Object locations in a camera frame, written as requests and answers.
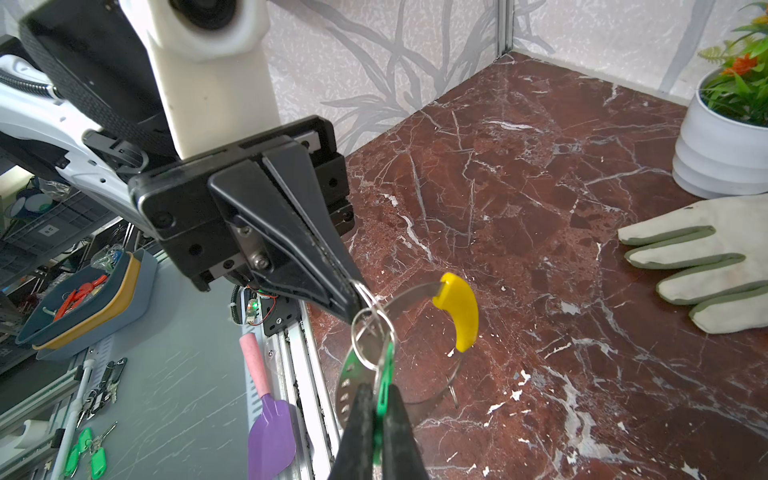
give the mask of green key tag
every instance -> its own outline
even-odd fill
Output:
[[[389,342],[384,359],[382,380],[379,386],[379,400],[376,402],[376,426],[373,430],[373,463],[381,465],[382,445],[384,443],[384,416],[389,404],[389,386],[395,376],[395,344]]]
[[[74,472],[78,469],[80,457],[88,451],[88,447],[91,446],[93,437],[94,434],[91,427],[86,428],[80,433],[78,442],[72,446],[72,450],[69,451],[69,456],[67,457],[67,464],[64,468],[64,475],[66,477],[74,475]]]
[[[107,453],[104,449],[98,449],[91,456],[91,477],[94,480],[101,478],[107,471]]]

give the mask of red tool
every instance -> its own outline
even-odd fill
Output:
[[[56,311],[56,316],[53,317],[53,321],[55,322],[56,320],[62,318],[70,309],[78,308],[80,304],[83,303],[83,300],[85,300],[85,297],[88,296],[90,292],[93,292],[95,287],[106,282],[107,278],[109,277],[102,275],[92,282],[83,283],[80,285],[79,289],[72,290],[64,303],[62,303],[62,305]]]

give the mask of patterned wallpaper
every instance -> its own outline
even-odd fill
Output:
[[[0,0],[2,27],[44,0]],[[495,0],[272,0],[263,41],[283,122],[333,121],[345,154],[495,58]]]
[[[514,46],[687,103],[714,66],[698,58],[754,12],[750,0],[516,0]]]

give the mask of spatula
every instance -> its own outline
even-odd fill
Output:
[[[285,470],[296,456],[290,405],[285,400],[272,398],[256,336],[252,333],[241,336],[240,348],[262,405],[261,415],[248,434],[248,480],[270,480]]]

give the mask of white pipe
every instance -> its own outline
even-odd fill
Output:
[[[91,381],[91,373],[95,366],[96,361],[93,359],[88,359],[83,362],[83,378],[80,379],[78,394],[75,396],[74,400],[72,400],[72,403],[69,404],[69,416],[67,417],[67,422],[64,427],[64,438],[61,439],[61,446],[59,446],[58,454],[56,454],[56,463],[53,465],[51,480],[59,480],[64,474],[64,468],[67,465],[67,457],[69,456],[69,449],[72,446],[75,430],[77,430],[76,425],[78,424],[80,410],[83,408],[85,390],[88,389],[88,382]]]

